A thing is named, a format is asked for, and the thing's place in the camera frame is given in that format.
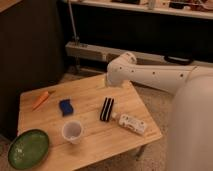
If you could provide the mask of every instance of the table top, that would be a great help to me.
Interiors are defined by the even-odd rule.
[[[42,129],[50,138],[51,147],[45,161],[33,170],[70,171],[101,161],[111,156],[148,144],[162,137],[133,85],[125,81],[120,87],[106,87],[105,75],[98,75],[41,88],[21,94],[18,134],[29,129]],[[36,110],[34,101],[44,91],[53,91]],[[115,99],[113,112],[126,113],[143,120],[148,127],[143,136],[132,133],[115,121],[99,120],[105,97]],[[73,115],[62,117],[59,101],[71,99]],[[80,144],[72,145],[63,139],[64,123],[78,120],[84,126]]]

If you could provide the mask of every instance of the white cup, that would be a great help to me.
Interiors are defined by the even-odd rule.
[[[79,121],[70,121],[64,124],[62,136],[72,144],[78,144],[83,137],[83,126]]]

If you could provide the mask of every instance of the green plate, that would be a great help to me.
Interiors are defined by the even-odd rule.
[[[8,161],[17,170],[30,169],[46,157],[48,149],[48,135],[39,129],[29,130],[14,140],[8,152]]]

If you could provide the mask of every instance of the toy carrot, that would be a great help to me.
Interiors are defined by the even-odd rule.
[[[48,91],[43,92],[33,104],[33,110],[39,107],[49,97],[49,95],[50,93]]]

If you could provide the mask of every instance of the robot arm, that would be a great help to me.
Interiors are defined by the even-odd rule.
[[[131,80],[175,94],[185,82],[209,74],[213,74],[213,69],[208,67],[137,65],[137,58],[134,54],[125,52],[109,63],[107,84],[118,86],[123,80]]]

